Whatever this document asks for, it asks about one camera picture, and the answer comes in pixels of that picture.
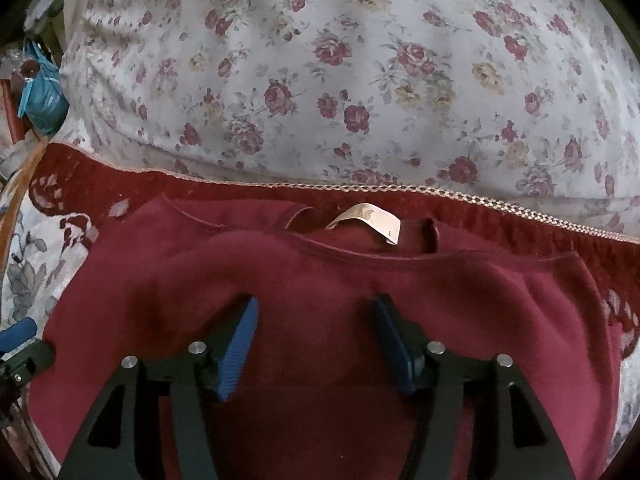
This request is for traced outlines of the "floral white duvet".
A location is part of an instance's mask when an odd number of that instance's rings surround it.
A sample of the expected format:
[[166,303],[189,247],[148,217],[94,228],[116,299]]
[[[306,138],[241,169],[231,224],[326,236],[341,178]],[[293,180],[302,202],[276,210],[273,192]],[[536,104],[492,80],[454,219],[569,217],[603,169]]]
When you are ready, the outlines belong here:
[[66,0],[62,142],[417,184],[639,232],[639,63],[599,0]]

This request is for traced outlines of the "red white floral blanket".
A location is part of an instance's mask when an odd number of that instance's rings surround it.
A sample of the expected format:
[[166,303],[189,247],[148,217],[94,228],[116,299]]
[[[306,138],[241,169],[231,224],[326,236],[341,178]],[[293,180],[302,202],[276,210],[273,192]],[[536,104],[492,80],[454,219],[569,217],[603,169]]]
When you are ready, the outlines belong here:
[[[625,398],[635,398],[639,389],[637,237],[431,186],[206,182],[165,171],[117,168],[61,143],[50,144],[30,164],[21,190],[24,198],[10,209],[10,229],[2,235],[9,252],[4,267],[2,320],[14,324],[32,318],[38,339],[47,344],[44,331],[58,300],[100,234],[159,197],[173,202],[296,203],[308,208],[318,229],[357,221],[391,245],[398,244],[404,223],[422,219],[446,223],[509,247],[518,244],[522,233],[543,232],[561,242],[574,242],[596,274],[604,314],[622,331],[614,427],[603,472],[596,479],[638,477],[639,410],[623,404]],[[42,374],[22,390],[20,399],[25,403],[23,415],[36,448],[55,466],[60,478],[62,464],[30,414],[30,388]]]

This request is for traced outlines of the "blue plastic bag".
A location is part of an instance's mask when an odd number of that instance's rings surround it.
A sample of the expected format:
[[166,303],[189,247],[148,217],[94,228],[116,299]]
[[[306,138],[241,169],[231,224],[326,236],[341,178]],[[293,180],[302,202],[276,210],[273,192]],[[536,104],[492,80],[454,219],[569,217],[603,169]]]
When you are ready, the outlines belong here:
[[53,136],[62,127],[68,112],[58,66],[44,55],[35,41],[25,42],[23,54],[24,64],[35,62],[36,69],[32,76],[24,76],[17,116],[27,116],[39,133]]

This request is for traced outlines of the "dark red knit garment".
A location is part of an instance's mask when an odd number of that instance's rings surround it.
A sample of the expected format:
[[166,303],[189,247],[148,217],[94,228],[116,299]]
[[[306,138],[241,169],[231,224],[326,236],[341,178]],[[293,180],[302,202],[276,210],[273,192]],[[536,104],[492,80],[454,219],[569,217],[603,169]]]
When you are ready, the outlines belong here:
[[416,418],[372,328],[381,295],[459,356],[512,356],[572,479],[602,474],[622,331],[576,243],[509,247],[422,219],[391,245],[357,221],[318,229],[289,202],[159,197],[112,223],[46,326],[55,359],[30,414],[63,465],[123,358],[170,359],[255,298],[238,388],[215,410],[228,479],[403,479]]

